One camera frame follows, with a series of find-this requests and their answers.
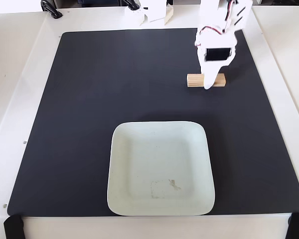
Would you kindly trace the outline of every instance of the white surface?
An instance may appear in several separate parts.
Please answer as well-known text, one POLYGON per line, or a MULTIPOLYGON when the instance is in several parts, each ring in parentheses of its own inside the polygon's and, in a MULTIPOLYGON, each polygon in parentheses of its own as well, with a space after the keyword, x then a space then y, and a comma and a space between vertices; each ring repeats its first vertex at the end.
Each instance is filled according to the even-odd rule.
MULTIPOLYGON (((197 27, 198 8, 197 5, 175 5, 174 16, 165 28, 197 27)), ((134 28, 124 23, 122 20, 124 9, 117 7, 64 9, 62 13, 64 16, 58 20, 51 17, 46 18, 0 127, 0 225, 2 225, 2 217, 7 216, 2 205, 10 198, 25 149, 23 141, 29 137, 61 34, 66 31, 134 28)), ((282 19, 279 17, 278 9, 275 15, 277 17, 274 21, 280 22, 282 19)), ((293 14, 291 11, 286 20, 293 22, 296 26, 298 22, 295 22, 294 18, 297 15, 299 12, 293 14)), ((275 65, 275 61, 256 19, 251 16, 253 16, 252 13, 247 22, 245 37, 264 82, 279 127, 280 129, 285 127, 282 134, 299 179, 299 148, 297 147, 299 117, 295 113, 295 106, 284 82, 280 86, 281 74, 277 73, 277 68, 271 73, 270 66, 275 65), (270 84, 275 77, 278 77, 274 81, 275 84, 270 84)), ((155 22, 142 25, 142 28, 155 27, 155 22)), ((26 48, 26 45, 20 44, 19 47, 26 48)), ((293 47, 285 49, 285 51, 293 51, 293 47)), ((295 57, 293 64, 289 67, 292 69, 297 67, 297 64, 299 62, 295 57)), ((285 78, 285 80, 289 86, 297 83, 294 81, 294 77, 285 78)), ((286 235, 287 219, 288 215, 200 216, 176 219, 143 218, 142 220, 116 217, 29 218, 25 219, 25 231, 28 238, 32 239, 95 238, 95 236, 102 238, 139 238, 142 236, 145 238, 282 239, 286 235)), ((0 228, 0 238, 4 238, 3 228, 0 228)))
POLYGON ((0 123, 46 16, 0 14, 0 123))
POLYGON ((40 0, 0 0, 0 13, 42 11, 40 0))
POLYGON ((253 9, 299 111, 299 6, 253 9))
POLYGON ((124 216, 209 213, 215 189, 203 127, 188 121, 129 122, 114 133, 108 205, 124 216))
POLYGON ((31 218, 27 239, 284 239, 286 215, 31 218))

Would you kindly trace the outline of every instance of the black strap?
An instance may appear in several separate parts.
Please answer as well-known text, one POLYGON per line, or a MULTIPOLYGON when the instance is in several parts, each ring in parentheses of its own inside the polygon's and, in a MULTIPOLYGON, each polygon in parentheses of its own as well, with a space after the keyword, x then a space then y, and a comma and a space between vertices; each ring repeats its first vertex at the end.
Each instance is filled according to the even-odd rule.
POLYGON ((25 239, 23 221, 20 215, 8 217, 3 223, 6 239, 25 239))
POLYGON ((286 239, 299 239, 299 213, 292 213, 288 223, 286 239))

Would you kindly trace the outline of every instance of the white table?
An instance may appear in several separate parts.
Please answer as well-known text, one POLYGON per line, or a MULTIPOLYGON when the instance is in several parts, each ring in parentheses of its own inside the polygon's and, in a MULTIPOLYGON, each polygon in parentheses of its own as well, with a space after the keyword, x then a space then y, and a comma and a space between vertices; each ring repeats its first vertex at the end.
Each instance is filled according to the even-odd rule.
MULTIPOLYGON (((272 8, 268 17, 267 8, 255 7, 256 16, 274 22, 293 21, 292 17, 281 18, 281 9, 272 8)), ((197 27, 198 5, 174 6, 174 16, 166 26, 145 23, 136 27, 124 21, 120 7, 88 9, 63 9, 64 16, 58 20, 45 12, 0 14, 0 238, 4 238, 2 223, 7 217, 4 203, 8 203, 14 181, 21 163, 43 89, 48 78, 60 36, 67 31, 116 30, 135 28, 187 28, 197 27), (18 25, 26 26, 17 30, 18 25)), ((266 29, 267 20, 261 21, 266 29)), ((294 34, 298 33, 294 24, 294 34)), ((292 72, 298 69, 299 51, 277 47, 270 43, 282 77, 262 30, 251 12, 244 30, 265 90, 272 105, 278 125, 299 179, 299 78, 292 72), (293 56, 286 63, 281 52, 293 56)), ((269 31, 268 39, 275 39, 269 31)), ((294 44, 295 38, 287 38, 285 44, 294 44)), ((26 218, 27 238, 285 238, 289 214, 200 216, 162 218, 26 218)))

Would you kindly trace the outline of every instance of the black clamp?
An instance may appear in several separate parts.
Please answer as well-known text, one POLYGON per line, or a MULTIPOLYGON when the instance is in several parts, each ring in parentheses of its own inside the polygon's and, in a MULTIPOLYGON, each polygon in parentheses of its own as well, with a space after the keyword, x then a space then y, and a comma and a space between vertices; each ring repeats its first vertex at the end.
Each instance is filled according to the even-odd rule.
POLYGON ((41 7, 43 11, 48 11, 49 13, 51 13, 51 16, 54 19, 58 19, 61 16, 63 16, 62 13, 60 13, 59 11, 57 11, 54 6, 52 6, 51 3, 49 3, 47 0, 41 0, 41 7))
POLYGON ((140 6, 136 4, 134 0, 123 0, 129 7, 130 10, 135 11, 137 9, 140 9, 140 6))
POLYGON ((3 223, 6 239, 25 239, 23 220, 20 215, 12 215, 3 223))

